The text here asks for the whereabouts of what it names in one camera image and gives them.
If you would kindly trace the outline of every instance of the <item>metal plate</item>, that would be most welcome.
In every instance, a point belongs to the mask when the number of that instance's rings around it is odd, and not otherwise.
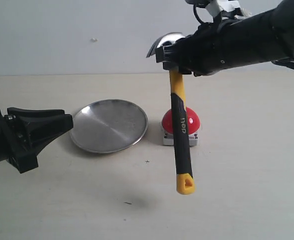
[[[107,99],[84,107],[73,119],[72,141],[81,149],[109,154],[142,139],[148,127],[146,113],[136,104]]]

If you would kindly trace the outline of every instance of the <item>hammer handle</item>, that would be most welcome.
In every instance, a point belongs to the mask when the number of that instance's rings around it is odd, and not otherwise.
[[[191,167],[186,95],[182,74],[173,69],[169,71],[169,75],[177,192],[187,195],[195,191],[195,183]]]

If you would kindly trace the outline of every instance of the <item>robotic arm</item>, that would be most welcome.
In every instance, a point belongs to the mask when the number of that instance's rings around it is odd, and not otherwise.
[[[156,49],[158,63],[179,66],[182,74],[209,76],[221,70],[272,62],[294,69],[294,0],[250,16],[237,0],[185,0],[205,8],[213,22],[173,44]]]

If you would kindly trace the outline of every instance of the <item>metal hammer head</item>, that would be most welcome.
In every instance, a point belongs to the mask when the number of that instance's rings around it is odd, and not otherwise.
[[[148,51],[147,58],[156,54],[156,49],[161,47],[163,44],[174,44],[177,40],[184,38],[185,36],[181,32],[170,32],[159,37],[151,46]]]

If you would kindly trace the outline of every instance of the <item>white wall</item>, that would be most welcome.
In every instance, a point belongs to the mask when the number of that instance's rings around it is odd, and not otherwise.
[[[257,14],[280,1],[241,4]],[[184,0],[0,0],[0,75],[161,72],[145,58],[152,42],[171,31],[192,34],[197,25]]]

